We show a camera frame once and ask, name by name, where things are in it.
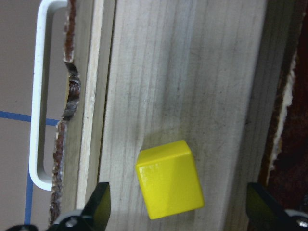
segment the torn edge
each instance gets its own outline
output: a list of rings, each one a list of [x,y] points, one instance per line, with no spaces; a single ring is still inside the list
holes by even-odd
[[[297,52],[293,55],[290,71],[289,74],[287,75],[287,82],[283,90],[283,99],[282,99],[281,111],[278,117],[277,131],[273,139],[273,148],[269,156],[269,168],[267,172],[266,185],[268,184],[270,179],[270,172],[275,169],[274,161],[277,159],[278,154],[281,152],[281,147],[282,147],[281,135],[288,114],[288,107],[292,104],[292,98],[293,98],[292,92],[293,92],[293,85],[295,82],[294,70],[296,66],[296,57],[297,57]]]
[[[55,138],[55,148],[53,151],[54,165],[52,169],[52,188],[49,223],[52,225],[61,213],[61,199],[63,189],[63,171],[65,160],[65,144],[67,136],[67,126],[70,119],[74,116],[80,96],[79,73],[73,63],[74,61],[74,35],[75,35],[75,17],[76,0],[69,0],[66,11],[66,23],[64,26],[64,63],[68,70],[69,89],[65,110],[61,121],[57,125]]]
[[[307,1],[299,1],[295,3],[295,8],[293,9],[292,18],[289,25],[289,35],[284,50],[280,80],[277,87],[276,99],[273,106],[264,154],[258,176],[258,182],[264,187],[267,187],[268,185],[270,172],[274,170],[274,162],[277,159],[277,155],[280,153],[280,149],[282,148],[281,135],[287,116],[287,112],[283,112],[283,110],[287,110],[288,108],[287,101],[284,101],[285,91],[287,89],[287,85],[289,85],[292,90],[293,84],[288,83],[291,75],[293,76],[293,81],[295,81],[294,71],[297,58],[298,39],[301,34],[306,6]]]

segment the wood grain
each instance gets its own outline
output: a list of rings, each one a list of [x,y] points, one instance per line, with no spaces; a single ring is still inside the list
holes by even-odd
[[[82,121],[77,208],[84,207],[98,181],[114,11],[114,0],[94,2]]]
[[[294,32],[300,23],[300,20],[294,22],[294,18],[299,16],[300,7],[296,6],[300,5],[299,2],[304,3],[288,0],[268,1],[243,139],[234,179],[230,185],[232,191],[228,201],[225,230],[244,230],[242,227],[247,222],[245,216],[238,214],[245,214],[247,182],[256,181],[260,171],[260,160],[265,152],[273,106],[277,99],[277,86],[283,72],[282,65],[286,60],[290,62],[294,54],[294,51],[290,50],[294,47]]]
[[[67,122],[65,137],[63,190],[61,198],[61,213],[76,208],[80,147],[84,113],[85,83],[88,70],[90,32],[93,1],[70,0],[74,5],[75,17],[69,23],[74,23],[73,30],[67,34],[64,47],[64,61],[70,73],[75,72],[80,82],[80,94],[77,109]]]
[[[117,2],[100,170],[100,181],[111,186],[107,230],[245,230],[243,185],[257,178],[262,154],[249,147],[243,152],[241,144],[266,3]],[[274,92],[260,100],[255,96],[254,106],[262,106],[252,115],[271,110],[264,105],[268,98],[273,101],[275,88],[257,88],[257,93]],[[258,115],[249,128],[268,125],[270,113]],[[253,141],[265,140],[264,130],[250,134],[255,134],[249,140],[256,147],[264,144]],[[205,207],[149,220],[134,170],[138,154],[180,139],[194,154]],[[243,167],[237,168],[243,156]],[[233,188],[235,182],[240,184]],[[241,204],[230,215],[234,197]]]

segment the wooden board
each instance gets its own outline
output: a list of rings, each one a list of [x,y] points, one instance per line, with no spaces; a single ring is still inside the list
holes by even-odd
[[[246,229],[245,187],[259,173],[293,7],[288,0],[267,4],[117,1],[110,63],[110,40],[102,38],[104,31],[111,37],[112,6],[103,15],[102,1],[92,13],[89,5],[77,8],[74,63],[81,67],[82,112],[70,121],[73,161],[65,165],[63,211],[83,206],[100,164],[99,181],[111,185],[107,230]],[[83,33],[91,14],[103,22]],[[96,33],[101,25],[102,34]],[[194,154],[206,205],[149,220],[134,170],[138,154],[180,139]]]
[[[64,62],[69,94],[58,125],[51,222],[83,208],[97,181],[115,1],[68,1]]]
[[[269,193],[285,209],[295,209],[307,212],[304,195],[307,192],[305,184],[305,169],[303,163],[307,152],[303,148],[306,140],[305,134],[305,104],[303,94],[305,84],[303,72],[305,71],[305,52],[307,45],[305,33],[300,35],[300,28],[306,29],[303,23],[304,12],[307,7],[306,0],[285,2],[287,22],[283,36],[286,45],[279,69],[279,84],[275,97],[274,110],[271,115],[264,155],[262,159],[258,182],[267,188]],[[275,9],[272,2],[268,8]],[[249,231],[255,228],[249,224]]]
[[[100,170],[111,185],[107,230],[245,230],[245,184],[257,178],[262,151],[243,152],[241,144],[266,3],[117,2]],[[275,89],[277,79],[257,90]],[[270,113],[260,116],[250,128],[269,123]],[[265,137],[266,130],[250,140],[264,144]],[[138,154],[180,139],[194,154],[205,207],[149,220],[134,170]],[[237,196],[241,206],[228,214]],[[234,224],[225,227],[227,218]]]

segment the plywood edge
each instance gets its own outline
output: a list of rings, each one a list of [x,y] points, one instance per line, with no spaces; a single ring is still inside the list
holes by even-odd
[[[51,224],[60,213],[74,210],[76,207],[92,7],[93,1],[68,1],[64,62],[68,69],[69,89],[64,114],[58,124],[54,151]]]
[[[94,2],[84,99],[77,208],[84,206],[98,180],[114,10],[114,0]]]

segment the gray floor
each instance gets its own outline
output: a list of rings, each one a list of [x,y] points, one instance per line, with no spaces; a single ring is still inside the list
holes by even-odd
[[[0,111],[31,114],[36,19],[39,0],[3,0],[0,6]],[[60,119],[66,69],[62,62],[64,10],[55,15],[47,117]],[[24,222],[30,123],[0,118],[0,230]],[[55,127],[46,127],[45,168],[51,173]],[[32,219],[48,225],[50,192],[34,187]]]

